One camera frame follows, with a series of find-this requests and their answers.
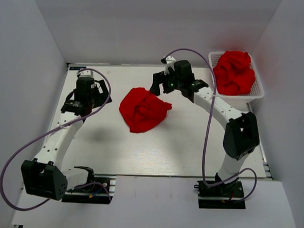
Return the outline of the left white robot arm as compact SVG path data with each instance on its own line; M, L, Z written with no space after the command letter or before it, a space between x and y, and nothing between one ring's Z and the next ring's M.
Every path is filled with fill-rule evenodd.
M77 79L75 89L65 98L61 108L58 130L48 136L33 160L22 163L21 174L29 195L59 201L67 190L81 187L88 192L94 188L96 180L93 169L75 166L61 171L61 166L72 140L85 123L85 116L110 102L111 97L104 80L88 76Z

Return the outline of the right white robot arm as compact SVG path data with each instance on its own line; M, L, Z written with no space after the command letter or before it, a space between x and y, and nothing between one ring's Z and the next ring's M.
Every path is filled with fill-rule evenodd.
M225 158L215 175L215 182L205 186L215 187L216 192L226 196L233 190L233 183L243 172L247 157L260 144L256 116L242 112L215 95L215 91L202 79L196 79L187 60L176 61L173 57L161 59L165 69L153 74L150 91L155 95L179 91L193 104L208 112L224 129L223 149Z

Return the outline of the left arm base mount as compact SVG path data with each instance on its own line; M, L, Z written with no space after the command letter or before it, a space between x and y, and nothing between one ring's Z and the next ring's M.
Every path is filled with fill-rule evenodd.
M68 190L62 198L62 203L109 205L113 199L116 185L114 175L95 175L92 184L80 189Z

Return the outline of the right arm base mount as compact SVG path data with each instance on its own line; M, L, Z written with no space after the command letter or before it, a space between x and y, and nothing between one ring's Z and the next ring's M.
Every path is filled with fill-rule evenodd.
M241 200L245 196L241 181L207 187L203 181L198 180L194 189L198 192L198 206L200 209L246 209L245 201Z

